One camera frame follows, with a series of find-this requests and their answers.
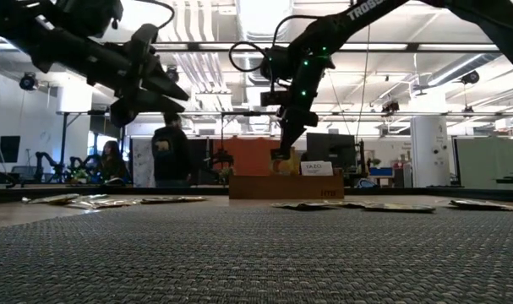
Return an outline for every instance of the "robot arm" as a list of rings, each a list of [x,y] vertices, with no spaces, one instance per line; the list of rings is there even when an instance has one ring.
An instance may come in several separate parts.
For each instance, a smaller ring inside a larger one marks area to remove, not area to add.
[[[144,24],[121,46],[89,38],[102,37],[112,20],[115,29],[122,16],[120,0],[0,0],[0,36],[43,73],[60,63],[85,76],[87,84],[112,89],[118,100],[110,107],[111,119],[119,128],[142,111],[184,111],[170,97],[189,96],[166,76],[151,45],[159,27]]]
[[[272,46],[263,52],[262,76],[272,84],[279,79],[291,80],[287,91],[271,88],[270,93],[262,94],[262,106],[281,106],[277,116],[281,119],[281,154],[284,158],[288,157],[292,144],[305,132],[305,126],[316,127],[318,124],[319,119],[310,108],[324,71],[335,67],[330,56],[356,32],[407,1],[358,1],[344,12],[313,17],[315,21],[288,47]],[[477,24],[513,64],[513,3],[510,0],[422,1],[448,8],[458,17]]]

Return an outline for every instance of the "man in dark jacket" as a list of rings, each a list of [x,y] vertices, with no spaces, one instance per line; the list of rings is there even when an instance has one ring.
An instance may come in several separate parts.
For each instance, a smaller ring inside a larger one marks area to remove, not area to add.
[[[151,140],[157,187],[189,187],[192,172],[187,135],[177,113],[164,114],[166,126],[155,131]]]

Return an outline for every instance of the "black monitor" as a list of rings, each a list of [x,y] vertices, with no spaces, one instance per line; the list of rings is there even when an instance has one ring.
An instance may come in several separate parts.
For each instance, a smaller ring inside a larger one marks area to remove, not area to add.
[[[356,137],[353,135],[307,133],[307,160],[330,161],[334,168],[356,168]]]
[[[0,161],[5,163],[17,163],[19,155],[20,136],[1,136]]]

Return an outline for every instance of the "white label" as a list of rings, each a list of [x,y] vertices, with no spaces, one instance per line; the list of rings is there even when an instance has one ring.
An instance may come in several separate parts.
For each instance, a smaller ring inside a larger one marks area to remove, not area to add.
[[[333,176],[333,167],[329,161],[302,161],[303,176]]]
[[[361,3],[357,8],[353,9],[350,13],[348,13],[348,17],[353,21],[367,12],[369,12],[371,9],[376,8],[379,4],[381,4],[385,0],[367,0],[364,3]]]

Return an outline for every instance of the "textured gray mat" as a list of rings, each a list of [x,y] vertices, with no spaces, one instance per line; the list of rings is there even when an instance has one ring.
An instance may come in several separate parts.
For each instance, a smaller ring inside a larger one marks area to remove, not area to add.
[[[139,206],[0,229],[0,303],[513,303],[513,213]]]

